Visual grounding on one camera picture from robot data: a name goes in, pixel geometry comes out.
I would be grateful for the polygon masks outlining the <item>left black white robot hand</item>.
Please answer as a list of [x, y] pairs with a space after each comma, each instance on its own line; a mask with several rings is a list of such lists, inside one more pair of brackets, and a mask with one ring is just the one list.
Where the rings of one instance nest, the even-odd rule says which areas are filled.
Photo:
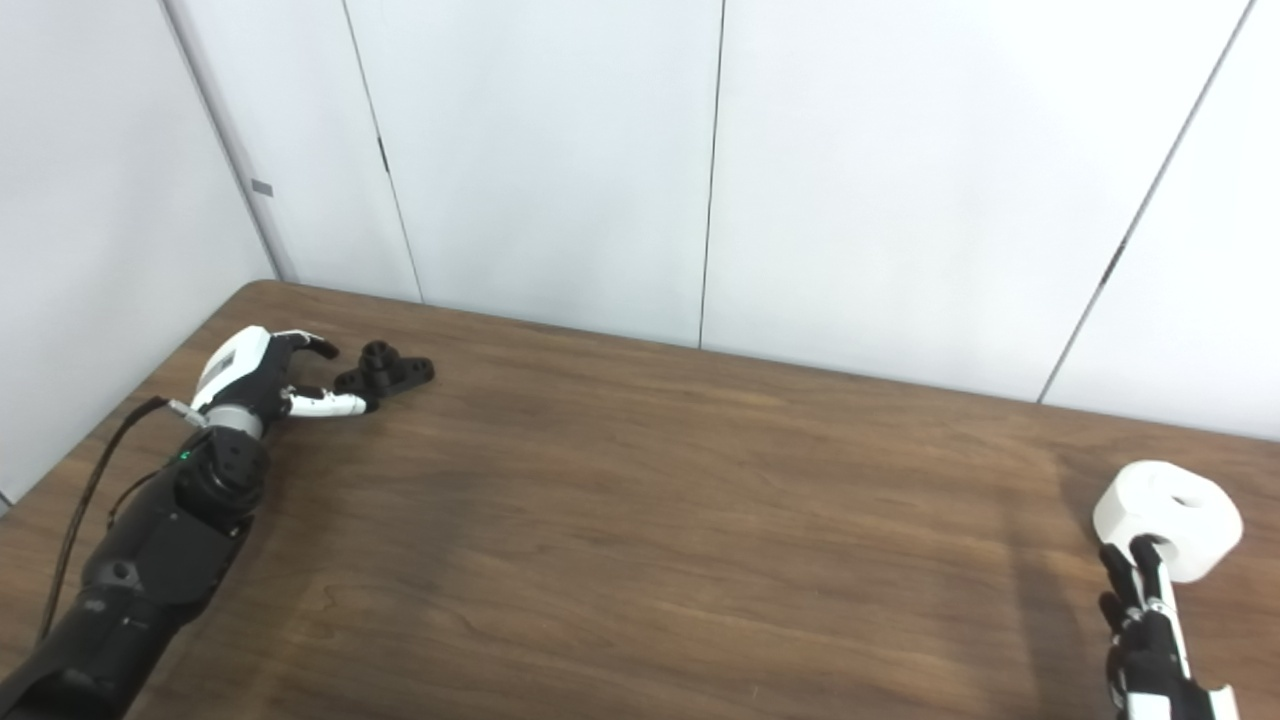
[[303, 351], [325, 359], [340, 354], [334, 343], [307, 331], [271, 332], [248, 325], [209, 359], [189, 406], [210, 420], [216, 411], [237, 407], [262, 427], [287, 416], [360, 416], [380, 407], [375, 398], [361, 395], [294, 384], [289, 378], [291, 363]]

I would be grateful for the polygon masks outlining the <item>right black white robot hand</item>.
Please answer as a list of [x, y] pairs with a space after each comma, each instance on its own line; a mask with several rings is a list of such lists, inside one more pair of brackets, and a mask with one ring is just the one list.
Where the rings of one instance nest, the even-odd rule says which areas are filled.
[[1196, 679], [1169, 568], [1152, 536], [1126, 550], [1100, 548], [1111, 589], [1100, 611], [1111, 633], [1105, 664], [1117, 719], [1239, 719], [1230, 685], [1203, 688]]

